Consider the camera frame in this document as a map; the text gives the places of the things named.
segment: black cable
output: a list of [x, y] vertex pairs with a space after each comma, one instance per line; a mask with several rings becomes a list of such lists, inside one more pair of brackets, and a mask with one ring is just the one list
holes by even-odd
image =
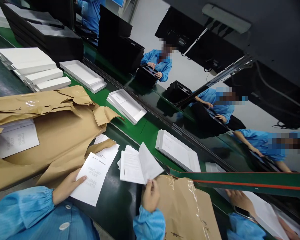
[[225, 36], [227, 36], [228, 34], [230, 34], [232, 32], [233, 32], [233, 29], [228, 27], [227, 30], [225, 31], [225, 33], [221, 37], [224, 38]]
[[225, 25], [225, 24], [221, 24], [221, 26], [219, 27], [219, 29], [218, 29], [218, 35], [223, 31], [223, 30], [225, 30], [227, 28], [227, 25]]
[[212, 24], [212, 27], [210, 28], [210, 31], [212, 32], [217, 26], [219, 26], [221, 22], [215, 20], [214, 23]]

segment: person's hand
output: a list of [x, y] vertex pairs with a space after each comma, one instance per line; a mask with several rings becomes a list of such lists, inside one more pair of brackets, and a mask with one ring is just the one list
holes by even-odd
[[281, 217], [278, 216], [278, 220], [290, 240], [300, 240], [300, 237], [298, 236], [298, 234], [296, 232], [294, 232]]
[[249, 146], [249, 149], [250, 149], [252, 152], [258, 154], [259, 157], [263, 157], [263, 156], [264, 156], [257, 148], [255, 148], [255, 147], [252, 146], [252, 145]]
[[147, 63], [148, 66], [150, 66], [153, 70], [155, 69], [156, 65], [152, 62]]
[[81, 168], [77, 169], [76, 171], [70, 173], [60, 185], [53, 190], [52, 192], [52, 201], [54, 205], [61, 203], [62, 201], [66, 200], [70, 194], [86, 179], [87, 176], [83, 176], [76, 181], [76, 177], [79, 173]]
[[219, 118], [222, 122], [226, 123], [227, 122], [227, 119], [225, 116], [222, 116], [220, 114], [218, 114], [217, 116], [215, 116], [215, 118]]
[[162, 72], [157, 72], [154, 74], [158, 79], [162, 78]]
[[207, 105], [208, 106], [208, 109], [210, 108], [213, 108], [213, 104], [212, 103], [209, 103], [209, 102], [206, 102], [206, 101], [201, 101], [203, 104]]
[[226, 189], [226, 193], [233, 206], [237, 206], [248, 211], [254, 218], [256, 218], [257, 214], [253, 203], [242, 191]]
[[153, 213], [159, 203], [160, 192], [156, 180], [148, 180], [143, 194], [143, 208]]

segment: cable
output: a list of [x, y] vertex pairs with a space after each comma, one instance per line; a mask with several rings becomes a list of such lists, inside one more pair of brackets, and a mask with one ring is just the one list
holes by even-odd
[[210, 74], [211, 74], [211, 73], [209, 73], [208, 76], [206, 77], [206, 82], [208, 82], [208, 77], [209, 77]]
[[297, 106], [300, 107], [300, 103], [298, 103], [297, 101], [293, 100], [291, 97], [285, 95], [284, 93], [278, 91], [277, 89], [271, 87], [271, 86], [264, 80], [264, 78], [262, 77], [261, 71], [260, 71], [260, 66], [259, 66], [258, 61], [256, 61], [255, 63], [256, 63], [256, 65], [257, 65], [257, 70], [258, 70], [258, 73], [259, 73], [259, 76], [260, 76], [261, 80], [263, 81], [263, 83], [264, 83], [268, 88], [270, 88], [271, 90], [275, 91], [276, 93], [279, 93], [281, 96], [285, 97], [286, 99], [290, 100], [291, 102], [293, 102], [294, 104], [296, 104]]
[[297, 118], [300, 119], [300, 116], [299, 116], [299, 115], [294, 114], [294, 113], [291, 113], [291, 112], [289, 112], [289, 111], [286, 111], [285, 109], [279, 108], [279, 107], [277, 107], [277, 106], [275, 106], [275, 105], [272, 105], [272, 104], [268, 103], [266, 100], [264, 100], [264, 98], [262, 97], [260, 91], [259, 91], [258, 88], [257, 88], [257, 85], [256, 85], [256, 76], [257, 76], [257, 72], [254, 74], [254, 76], [253, 76], [253, 78], [252, 78], [253, 88], [254, 88], [254, 90], [256, 91], [257, 95], [259, 96], [259, 98], [261, 99], [261, 101], [262, 101], [264, 104], [266, 104], [266, 105], [268, 105], [268, 106], [270, 106], [270, 107], [272, 107], [272, 108], [274, 108], [274, 109], [276, 109], [276, 110], [278, 110], [278, 111], [284, 112], [284, 113], [286, 113], [286, 114], [289, 114], [289, 115], [291, 115], [291, 116], [294, 116], [294, 117], [297, 117]]

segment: open white box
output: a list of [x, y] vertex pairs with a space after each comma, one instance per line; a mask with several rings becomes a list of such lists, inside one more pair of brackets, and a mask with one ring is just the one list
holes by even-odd
[[104, 80], [97, 73], [78, 60], [60, 62], [60, 67], [66, 74], [78, 80], [88, 89], [93, 89], [97, 83]]
[[[226, 172], [216, 163], [206, 163], [207, 172]], [[222, 197], [224, 197], [228, 202], [230, 199], [226, 191], [222, 188], [214, 188]], [[287, 234], [283, 230], [279, 223], [277, 215], [273, 210], [272, 206], [264, 201], [262, 198], [255, 195], [253, 192], [243, 191], [244, 194], [251, 200], [253, 206], [256, 210], [256, 220], [258, 223], [267, 230], [272, 236], [280, 237], [283, 240], [289, 240]]]
[[108, 97], [126, 114], [134, 125], [147, 113], [147, 111], [123, 89], [109, 93]]
[[186, 171], [201, 172], [197, 153], [166, 130], [158, 131], [156, 149]]

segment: black surface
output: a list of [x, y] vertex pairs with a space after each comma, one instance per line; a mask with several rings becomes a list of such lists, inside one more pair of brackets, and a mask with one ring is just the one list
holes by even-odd
[[186, 56], [205, 69], [213, 69], [219, 73], [244, 54], [239, 48], [207, 30], [186, 53]]
[[185, 53], [203, 30], [202, 25], [170, 7], [155, 36], [163, 39], [167, 44], [177, 47], [179, 52]]

